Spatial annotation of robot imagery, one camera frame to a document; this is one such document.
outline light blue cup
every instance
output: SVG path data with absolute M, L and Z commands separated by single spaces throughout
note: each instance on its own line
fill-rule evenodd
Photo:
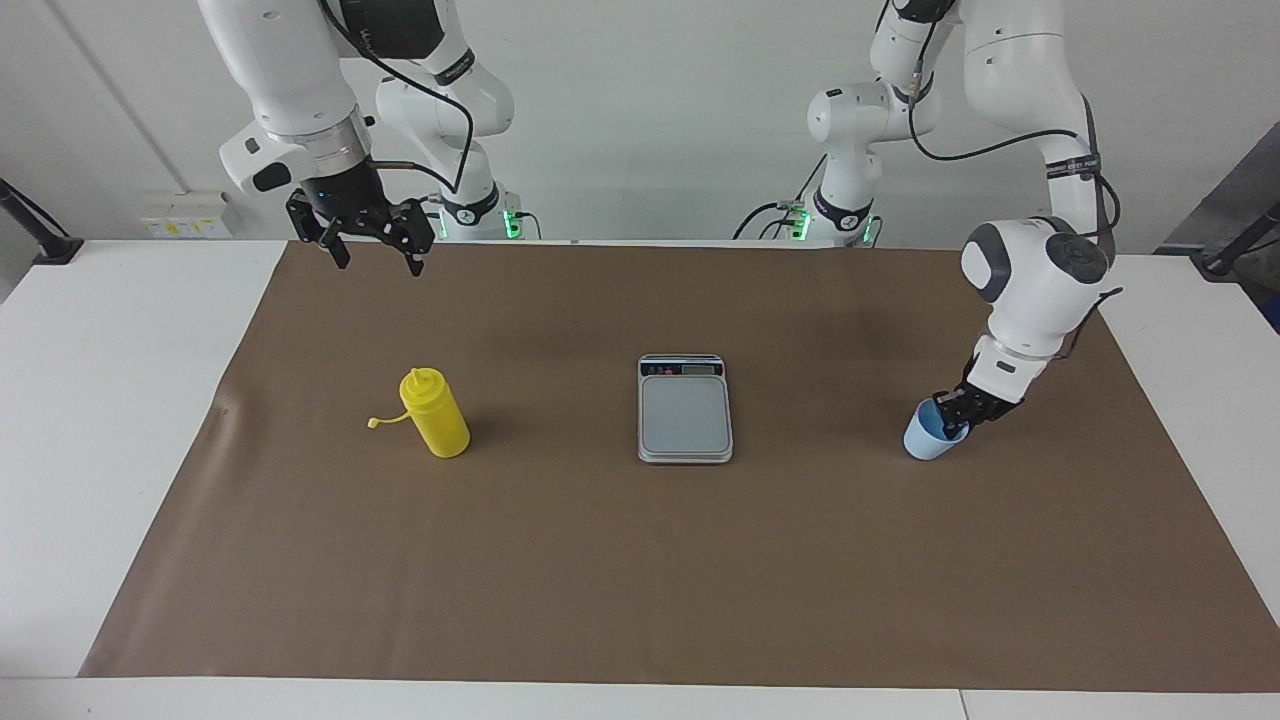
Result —
M 965 425 L 956 439 L 947 439 L 942 432 L 942 414 L 933 398 L 925 400 L 915 409 L 911 424 L 906 427 L 906 436 L 902 437 L 902 446 L 916 460 L 937 460 L 946 451 L 960 445 L 969 437 L 969 425 Z

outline yellow bottle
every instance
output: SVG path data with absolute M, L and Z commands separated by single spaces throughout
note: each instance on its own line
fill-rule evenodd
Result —
M 449 383 L 439 370 L 421 368 L 404 375 L 401 380 L 401 401 L 404 402 L 403 415 L 394 420 L 371 418 L 370 429 L 412 419 L 426 447 L 436 457 L 457 457 L 471 445 L 471 430 L 462 419 Z

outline white table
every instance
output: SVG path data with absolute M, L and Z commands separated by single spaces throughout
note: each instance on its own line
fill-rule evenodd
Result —
M 1280 717 L 1280 696 L 74 679 L 283 247 L 93 242 L 0 305 L 0 678 L 26 678 L 0 717 Z M 1185 260 L 1112 277 L 1103 314 L 1280 618 L 1280 338 Z

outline black pole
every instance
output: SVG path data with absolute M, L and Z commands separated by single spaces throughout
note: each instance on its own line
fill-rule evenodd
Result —
M 0 178 L 0 208 L 4 208 L 14 220 L 18 220 L 27 232 L 40 243 L 40 255 L 33 263 L 36 265 L 65 265 L 72 261 L 84 241 L 78 237 L 59 237 L 54 234 L 45 223 L 32 214 L 27 204 L 13 191 L 13 186 Z
M 1225 277 L 1235 268 L 1235 261 L 1258 243 L 1268 232 L 1280 225 L 1280 202 L 1276 202 L 1252 225 L 1240 233 L 1240 237 L 1231 241 L 1221 252 L 1204 259 L 1204 272 L 1217 277 Z

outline white wall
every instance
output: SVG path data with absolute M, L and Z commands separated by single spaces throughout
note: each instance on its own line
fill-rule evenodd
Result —
M 1064 0 L 1074 73 L 1125 200 L 1121 246 L 1160 245 L 1280 119 L 1275 0 Z M 82 38 L 88 58 L 47 10 Z M 486 141 L 495 173 L 556 237 L 726 237 L 746 210 L 794 195 L 820 150 L 809 97 L 870 79 L 878 0 L 458 0 L 485 64 L 511 85 L 515 128 Z M 964 105 L 957 68 L 929 142 L 969 150 L 1002 132 Z M 141 118 L 166 172 L 91 63 Z M 346 72 L 372 108 L 380 73 Z M 218 146 L 250 119 L 195 0 L 0 3 L 0 174 L 90 237 L 140 234 L 140 195 L 225 190 Z M 408 158 L 375 128 L 375 155 Z M 938 165 L 882 150 L 884 245 L 957 247 L 978 223 L 1043 209 L 1039 156 L 1021 147 Z M 413 176 L 393 197 L 426 190 Z M 233 195 L 246 237 L 287 237 L 283 196 Z

